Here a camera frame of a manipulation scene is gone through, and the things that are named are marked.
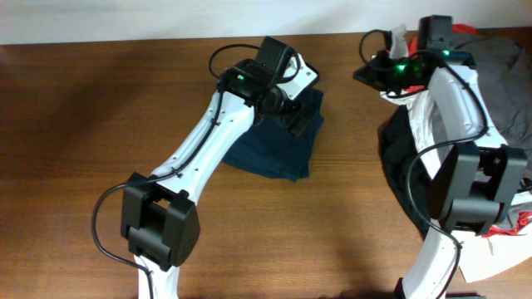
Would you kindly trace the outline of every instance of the red fabric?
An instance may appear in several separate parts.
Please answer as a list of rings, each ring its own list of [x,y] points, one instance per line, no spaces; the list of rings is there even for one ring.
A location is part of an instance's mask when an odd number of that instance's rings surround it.
[[[491,236],[495,235],[503,235],[503,236],[515,236],[518,234],[518,232],[523,229],[525,226],[532,223],[532,212],[520,212],[519,217],[517,218],[517,224],[515,225],[515,228],[513,229],[500,229],[497,228],[495,225],[490,228],[487,234],[483,235],[483,238],[489,238]]]
[[[474,27],[471,27],[469,25],[465,24],[454,24],[452,26],[452,31],[455,33],[470,33],[474,35],[479,35],[478,32]],[[408,46],[408,53],[412,55],[417,51],[417,37],[412,38],[412,42],[410,43],[410,46]],[[406,92],[414,92],[419,91],[424,86],[411,86],[408,89],[405,89]]]

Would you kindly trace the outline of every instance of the brown wood surface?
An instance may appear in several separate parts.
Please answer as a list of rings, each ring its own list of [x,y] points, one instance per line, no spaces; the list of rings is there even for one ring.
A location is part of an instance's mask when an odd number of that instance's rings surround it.
[[[530,29],[494,30],[528,45]],[[311,177],[296,184],[221,164],[199,202],[202,234],[181,269],[191,297],[317,298],[392,291],[421,238],[384,178],[377,128],[397,108],[351,78],[361,34],[280,37],[320,71],[325,93]],[[0,297],[134,298],[137,273],[91,239],[97,197],[149,174],[203,115],[212,51],[261,38],[0,47]],[[368,40],[367,53],[381,47]],[[215,67],[252,50],[232,50]],[[125,257],[121,197],[99,215],[102,242]],[[529,260],[452,292],[529,297]]]

